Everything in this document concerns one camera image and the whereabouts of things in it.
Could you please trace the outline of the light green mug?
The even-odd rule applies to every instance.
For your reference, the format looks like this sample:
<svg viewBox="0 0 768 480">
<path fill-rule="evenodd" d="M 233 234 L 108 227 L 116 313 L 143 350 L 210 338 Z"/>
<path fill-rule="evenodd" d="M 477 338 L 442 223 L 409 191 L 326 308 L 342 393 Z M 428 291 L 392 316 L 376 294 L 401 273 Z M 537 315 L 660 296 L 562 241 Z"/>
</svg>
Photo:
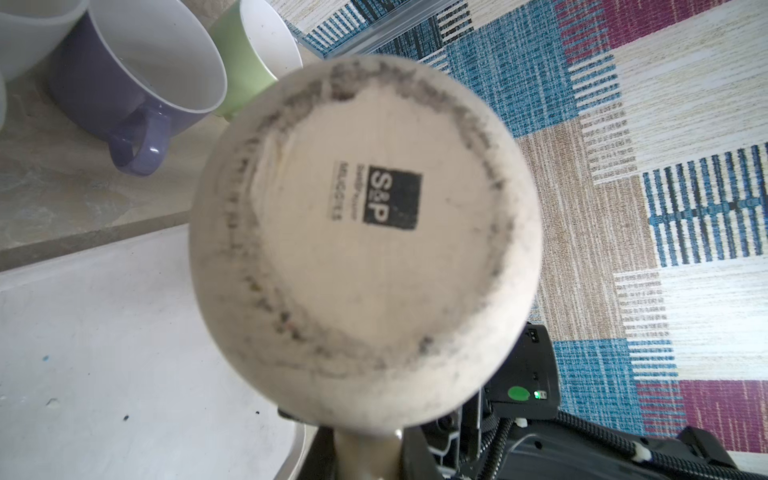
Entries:
<svg viewBox="0 0 768 480">
<path fill-rule="evenodd" d="M 264 0 L 235 2 L 209 34 L 227 75 L 227 93 L 215 114 L 227 120 L 273 83 L 303 67 L 294 36 Z"/>
</svg>

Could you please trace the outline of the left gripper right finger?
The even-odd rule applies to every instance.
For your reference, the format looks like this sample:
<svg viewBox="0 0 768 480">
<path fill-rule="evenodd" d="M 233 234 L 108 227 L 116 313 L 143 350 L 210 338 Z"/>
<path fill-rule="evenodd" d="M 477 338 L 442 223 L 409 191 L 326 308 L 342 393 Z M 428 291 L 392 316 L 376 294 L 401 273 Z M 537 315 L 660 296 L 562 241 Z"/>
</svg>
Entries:
<svg viewBox="0 0 768 480">
<path fill-rule="evenodd" d="M 400 478 L 403 480 L 443 480 L 429 451 L 420 427 L 409 427 L 402 433 Z"/>
</svg>

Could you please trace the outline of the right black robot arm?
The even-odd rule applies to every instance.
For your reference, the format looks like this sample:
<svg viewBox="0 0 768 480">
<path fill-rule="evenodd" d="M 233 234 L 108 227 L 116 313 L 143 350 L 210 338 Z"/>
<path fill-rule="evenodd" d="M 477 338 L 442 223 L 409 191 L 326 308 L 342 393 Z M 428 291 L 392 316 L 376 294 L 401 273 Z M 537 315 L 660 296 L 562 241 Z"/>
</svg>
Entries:
<svg viewBox="0 0 768 480">
<path fill-rule="evenodd" d="M 561 410 L 553 342 L 527 324 L 492 379 L 422 425 L 445 479 L 754 479 L 709 432 L 637 436 Z"/>
</svg>

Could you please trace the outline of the purple mug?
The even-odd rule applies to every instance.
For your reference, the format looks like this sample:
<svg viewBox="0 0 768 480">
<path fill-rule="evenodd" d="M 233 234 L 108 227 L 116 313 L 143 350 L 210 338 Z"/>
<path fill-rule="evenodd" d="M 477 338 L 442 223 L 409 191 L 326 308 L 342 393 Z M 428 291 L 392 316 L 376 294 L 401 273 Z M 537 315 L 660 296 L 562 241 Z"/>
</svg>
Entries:
<svg viewBox="0 0 768 480">
<path fill-rule="evenodd" d="M 60 110 L 137 177 L 153 174 L 171 138 L 227 93 L 217 47 L 181 1 L 90 2 L 51 55 L 47 83 Z"/>
</svg>

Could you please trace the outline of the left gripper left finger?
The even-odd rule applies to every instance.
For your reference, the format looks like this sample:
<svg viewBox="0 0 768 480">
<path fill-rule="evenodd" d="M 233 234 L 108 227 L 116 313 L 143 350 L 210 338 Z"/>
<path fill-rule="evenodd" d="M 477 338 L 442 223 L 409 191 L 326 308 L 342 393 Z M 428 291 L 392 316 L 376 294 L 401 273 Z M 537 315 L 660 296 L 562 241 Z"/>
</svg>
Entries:
<svg viewBox="0 0 768 480">
<path fill-rule="evenodd" d="M 335 480 L 336 452 L 334 431 L 320 427 L 298 471 L 297 480 Z"/>
</svg>

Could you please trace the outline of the white mug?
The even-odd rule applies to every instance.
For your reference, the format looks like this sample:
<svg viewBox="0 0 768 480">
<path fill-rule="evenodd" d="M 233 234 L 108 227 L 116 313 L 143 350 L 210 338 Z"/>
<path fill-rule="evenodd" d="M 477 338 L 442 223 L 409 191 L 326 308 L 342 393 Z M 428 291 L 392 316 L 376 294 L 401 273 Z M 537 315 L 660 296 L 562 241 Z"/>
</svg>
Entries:
<svg viewBox="0 0 768 480">
<path fill-rule="evenodd" d="M 47 57 L 84 15 L 87 0 L 1 2 L 1 127 L 7 110 L 7 83 Z"/>
</svg>

